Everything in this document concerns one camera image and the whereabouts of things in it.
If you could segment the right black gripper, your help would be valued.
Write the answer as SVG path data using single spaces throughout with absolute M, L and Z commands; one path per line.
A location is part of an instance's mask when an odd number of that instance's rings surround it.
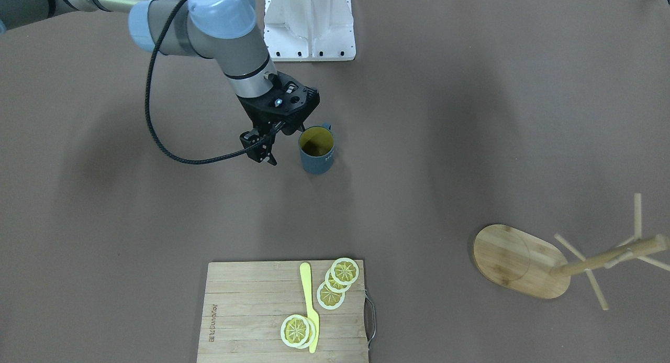
M 282 133 L 303 133 L 306 130 L 306 119 L 320 103 L 318 89 L 304 86 L 282 72 L 270 75 L 270 80 L 270 90 L 265 94 L 238 98 L 253 129 L 258 128 L 261 133 L 266 133 L 272 125 L 283 122 Z

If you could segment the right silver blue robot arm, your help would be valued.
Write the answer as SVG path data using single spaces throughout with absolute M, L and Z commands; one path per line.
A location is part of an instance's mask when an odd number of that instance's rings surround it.
M 1 0 L 2 32 L 70 12 L 125 13 L 147 52 L 213 59 L 253 124 L 267 134 L 304 129 L 316 89 L 278 72 L 256 20 L 255 0 Z

